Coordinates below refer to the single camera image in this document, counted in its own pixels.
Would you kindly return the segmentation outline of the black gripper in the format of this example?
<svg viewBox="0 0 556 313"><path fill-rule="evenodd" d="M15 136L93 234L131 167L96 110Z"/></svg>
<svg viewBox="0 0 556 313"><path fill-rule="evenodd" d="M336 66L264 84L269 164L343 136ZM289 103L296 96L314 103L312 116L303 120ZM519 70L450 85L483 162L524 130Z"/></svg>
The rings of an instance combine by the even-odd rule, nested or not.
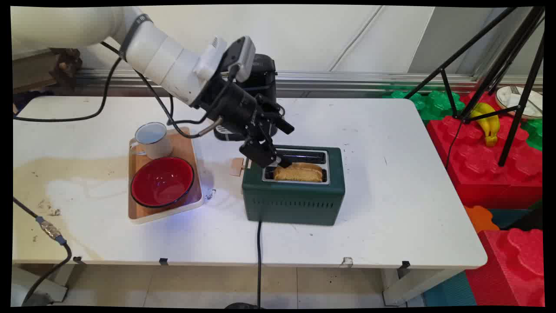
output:
<svg viewBox="0 0 556 313"><path fill-rule="evenodd" d="M295 130L284 119L282 105L276 102L274 83L244 89L241 84L216 75L193 102L193 107L206 111L193 123L203 123L206 119L213 123L191 135L191 139L221 126L232 133L232 140L245 140L239 148L240 153L259 167L288 168L292 165L290 159L278 154L271 138L278 130L285 134Z"/></svg>

